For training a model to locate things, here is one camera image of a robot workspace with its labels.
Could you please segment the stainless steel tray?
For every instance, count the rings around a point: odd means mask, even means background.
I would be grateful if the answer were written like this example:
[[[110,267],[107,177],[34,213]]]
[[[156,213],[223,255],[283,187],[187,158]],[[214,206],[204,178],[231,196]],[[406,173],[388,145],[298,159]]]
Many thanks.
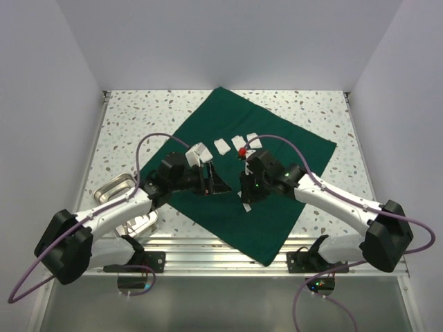
[[[93,192],[93,199],[97,205],[102,205],[130,192],[136,185],[136,180],[131,174],[119,174],[106,182]],[[116,237],[129,235],[133,238],[141,237],[158,220],[158,212],[150,212],[143,216],[130,219],[112,230]]]

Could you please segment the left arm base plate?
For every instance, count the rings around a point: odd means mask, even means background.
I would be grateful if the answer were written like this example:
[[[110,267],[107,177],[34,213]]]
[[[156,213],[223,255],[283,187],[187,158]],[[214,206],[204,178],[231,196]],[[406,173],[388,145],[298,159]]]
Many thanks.
[[[155,273],[163,273],[166,263],[166,253],[163,251],[144,251],[136,252],[131,259],[125,264],[112,264],[105,266],[105,273],[130,273],[141,271],[140,268],[134,266],[148,266]]]

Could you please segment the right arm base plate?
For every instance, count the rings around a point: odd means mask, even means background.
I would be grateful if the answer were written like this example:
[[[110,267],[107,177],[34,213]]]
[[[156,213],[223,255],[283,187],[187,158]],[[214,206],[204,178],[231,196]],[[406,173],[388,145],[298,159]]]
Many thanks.
[[[308,251],[288,252],[286,254],[289,273],[320,273],[329,269],[339,268],[336,273],[348,273],[349,268],[343,263],[327,263],[321,256]]]

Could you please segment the green surgical cloth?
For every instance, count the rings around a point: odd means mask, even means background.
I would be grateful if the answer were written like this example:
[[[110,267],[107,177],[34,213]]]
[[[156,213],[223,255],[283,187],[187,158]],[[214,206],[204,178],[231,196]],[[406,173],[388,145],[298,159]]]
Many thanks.
[[[280,251],[304,206],[272,195],[246,211],[239,198],[239,174],[244,168],[237,152],[220,154],[214,142],[230,142],[251,133],[283,165],[306,160],[311,170],[322,174],[336,143],[295,124],[304,111],[297,93],[273,91],[151,92],[144,99],[143,133],[165,132],[172,139],[156,139],[160,149],[145,155],[143,174],[157,168],[171,152],[185,144],[204,143],[213,154],[215,169],[230,186],[227,194],[197,196],[174,194],[159,210],[155,237],[208,237],[215,235],[255,261],[267,266]]]

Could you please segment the white gauze pad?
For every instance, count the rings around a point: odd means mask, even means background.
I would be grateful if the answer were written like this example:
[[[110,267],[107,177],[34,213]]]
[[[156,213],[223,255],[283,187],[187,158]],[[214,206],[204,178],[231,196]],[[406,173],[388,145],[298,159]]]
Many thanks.
[[[214,141],[214,145],[217,148],[217,151],[219,152],[219,154],[222,155],[222,156],[230,151],[230,146],[222,138],[220,138],[218,140],[215,140]]]
[[[203,163],[207,163],[213,159],[213,155],[210,153],[210,151],[207,148],[201,151],[199,157]]]
[[[249,133],[246,135],[246,138],[247,138],[248,146],[251,149],[261,149],[262,148],[262,143],[256,133]]]
[[[237,151],[239,151],[241,148],[244,148],[244,146],[246,145],[246,141],[242,136],[234,136],[233,138],[231,138],[231,142]]]

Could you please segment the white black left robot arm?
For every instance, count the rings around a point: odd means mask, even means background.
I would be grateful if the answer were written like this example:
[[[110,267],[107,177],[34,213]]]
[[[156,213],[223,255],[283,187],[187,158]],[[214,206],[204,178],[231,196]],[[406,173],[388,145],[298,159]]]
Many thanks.
[[[189,165],[183,154],[174,152],[157,169],[141,176],[132,191],[90,210],[57,212],[34,254],[63,285],[97,267],[142,270],[147,265],[145,250],[133,236],[124,234],[109,244],[99,243],[99,239],[123,223],[162,207],[176,192],[209,196],[230,191],[212,162]]]

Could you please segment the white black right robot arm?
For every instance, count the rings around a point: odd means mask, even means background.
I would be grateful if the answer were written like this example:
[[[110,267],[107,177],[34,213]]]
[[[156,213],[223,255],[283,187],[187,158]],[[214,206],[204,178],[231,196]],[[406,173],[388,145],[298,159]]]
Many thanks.
[[[308,251],[296,255],[306,271],[321,272],[343,266],[347,261],[366,261],[391,273],[413,240],[403,220],[400,204],[381,204],[359,198],[329,183],[297,164],[283,166],[268,150],[240,149],[245,169],[240,174],[241,201],[250,205],[275,194],[312,205],[355,230],[343,237],[321,235]]]

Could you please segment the white strip packet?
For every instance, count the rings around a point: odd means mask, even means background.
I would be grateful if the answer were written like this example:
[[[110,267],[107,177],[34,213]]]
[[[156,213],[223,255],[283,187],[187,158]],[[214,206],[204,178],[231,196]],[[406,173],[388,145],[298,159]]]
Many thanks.
[[[237,193],[237,195],[238,195],[239,197],[241,197],[241,196],[242,196],[242,192],[239,191],[239,192]],[[244,207],[244,209],[245,209],[246,212],[250,212],[250,211],[251,211],[251,206],[250,206],[249,204],[247,204],[247,203],[243,203],[242,205],[243,205],[243,207]]]

